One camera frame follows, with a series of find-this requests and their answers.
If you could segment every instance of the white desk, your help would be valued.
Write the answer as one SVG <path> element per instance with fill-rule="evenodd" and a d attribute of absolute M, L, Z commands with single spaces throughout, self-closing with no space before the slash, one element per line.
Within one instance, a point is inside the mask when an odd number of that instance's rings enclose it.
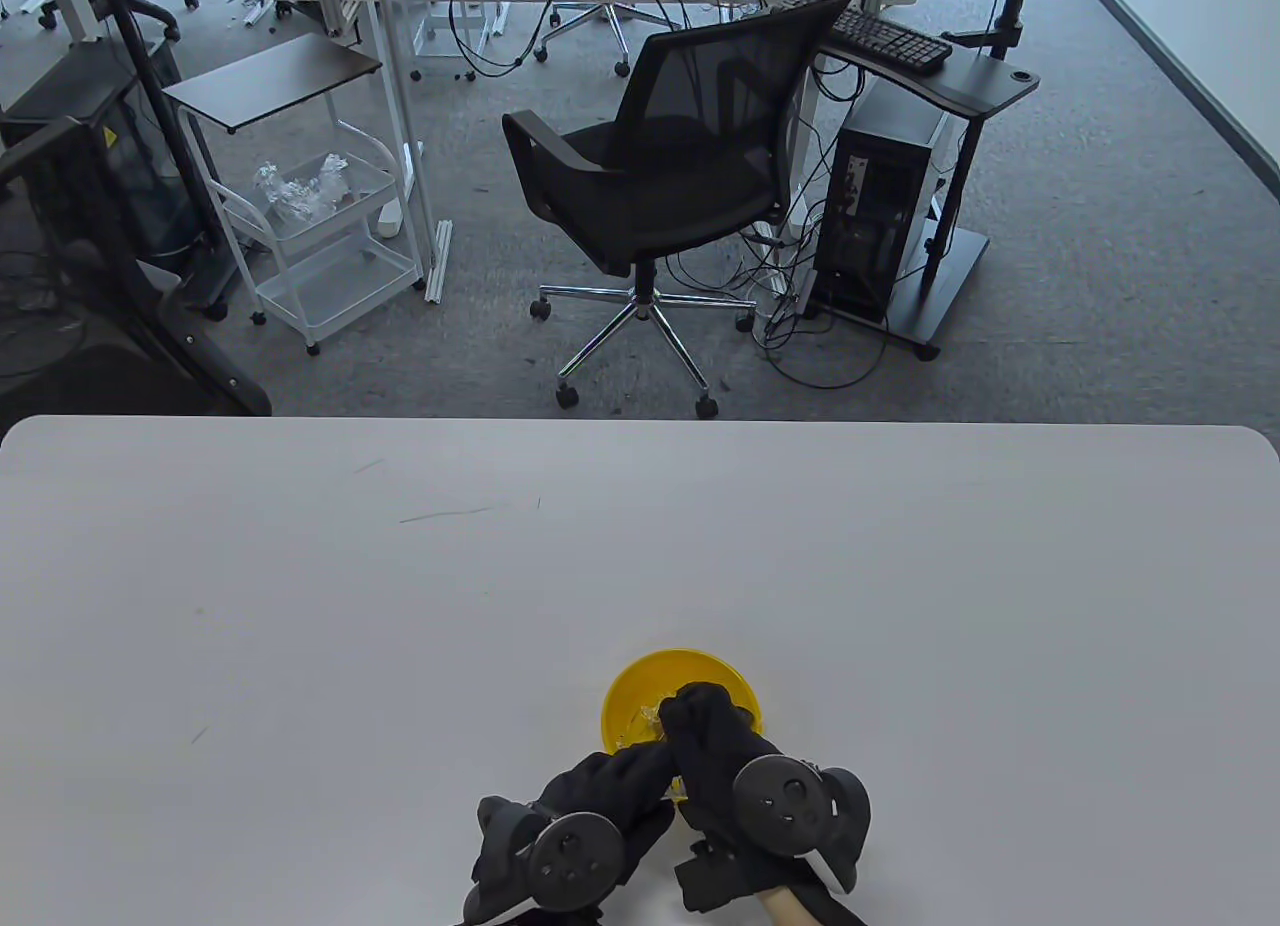
<path fill-rule="evenodd" d="M 1238 429 L 31 420 L 4 918 L 456 922 L 477 798 L 689 644 L 865 780 L 873 926 L 1272 926 L 1277 538 Z M 681 848 L 607 926 L 760 921 L 684 913 Z"/>

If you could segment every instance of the yellow plate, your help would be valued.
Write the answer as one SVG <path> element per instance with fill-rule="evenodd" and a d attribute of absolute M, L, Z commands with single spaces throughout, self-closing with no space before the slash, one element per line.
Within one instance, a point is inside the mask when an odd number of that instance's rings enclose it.
<path fill-rule="evenodd" d="M 750 711 L 751 727 L 764 734 L 760 703 L 742 674 L 710 653 L 660 651 L 632 662 L 609 686 L 600 712 L 604 748 L 616 753 L 632 743 L 662 739 L 658 704 L 689 683 L 719 683 L 735 706 Z"/>

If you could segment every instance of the black keyboard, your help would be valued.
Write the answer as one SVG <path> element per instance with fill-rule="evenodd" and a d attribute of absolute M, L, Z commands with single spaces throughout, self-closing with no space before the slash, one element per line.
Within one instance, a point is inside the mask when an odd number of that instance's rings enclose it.
<path fill-rule="evenodd" d="M 769 6 L 769 12 L 794 10 L 819 0 L 783 0 Z M 877 15 L 861 12 L 858 3 L 850 3 L 840 18 L 832 24 L 826 42 L 841 53 L 865 56 L 886 65 L 899 67 L 928 76 L 941 70 L 942 63 L 951 56 L 951 44 L 945 38 L 919 33 L 909 26 L 882 20 Z"/>

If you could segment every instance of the crumpled plastic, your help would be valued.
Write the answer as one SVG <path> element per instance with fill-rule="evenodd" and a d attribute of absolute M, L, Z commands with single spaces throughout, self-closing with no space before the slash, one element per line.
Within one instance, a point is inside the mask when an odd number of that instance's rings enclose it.
<path fill-rule="evenodd" d="M 253 184 L 266 195 L 266 202 L 284 219 L 323 222 L 338 213 L 338 205 L 351 195 L 343 170 L 347 160 L 337 152 L 324 158 L 319 175 L 307 182 L 285 181 L 275 163 L 262 163 L 253 175 Z"/>

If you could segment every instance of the carpet floor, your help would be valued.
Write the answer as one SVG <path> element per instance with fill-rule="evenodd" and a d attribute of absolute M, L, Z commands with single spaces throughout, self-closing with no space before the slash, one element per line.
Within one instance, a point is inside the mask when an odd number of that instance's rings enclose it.
<path fill-rule="evenodd" d="M 179 15 L 187 76 L 310 27 L 293 15 L 274 35 L 273 20 L 244 29 L 237 3 L 205 3 Z M 895 17 L 923 29 L 982 27 L 991 3 L 920 0 Z M 498 56 L 517 53 L 536 15 L 535 6 L 513 8 Z M 55 35 L 12 26 L 28 20 L 15 17 L 3 29 L 6 67 L 23 50 L 50 49 Z M 992 245 L 943 327 L 941 359 L 916 362 L 891 346 L 860 386 L 805 391 L 778 377 L 731 315 L 676 310 L 672 321 L 710 378 L 722 418 L 1231 423 L 1280 442 L 1280 205 L 1097 1 L 1027 0 L 1024 22 L 1014 58 L 1043 85 L 983 134 L 961 225 Z M 645 29 L 632 22 L 627 33 L 636 53 Z M 539 282 L 605 278 L 527 213 L 498 120 L 521 108 L 564 129 L 612 118 L 625 88 L 614 58 L 608 27 L 589 26 L 554 40 L 545 65 L 530 61 L 504 79 L 426 70 L 412 85 L 435 210 L 454 223 L 444 301 L 406 292 L 311 359 L 283 324 L 252 327 L 238 291 L 211 333 L 279 414 L 562 415 L 556 369 L 609 310 L 561 301 L 538 323 L 529 301 Z M 356 126 L 390 134 L 376 77 L 337 100 Z M 823 104 L 823 143 L 841 117 Z M 210 131 L 209 140 L 224 175 L 247 181 L 262 161 L 324 150 L 328 123 L 315 102 L 237 136 Z M 698 250 L 686 268 L 723 280 L 739 259 L 724 242 Z M 659 266 L 659 289 L 664 283 Z M 879 347 L 837 323 L 797 336 L 777 356 L 827 383 L 863 371 Z M 694 387 L 643 324 L 602 350 L 576 386 L 576 418 L 692 415 Z"/>

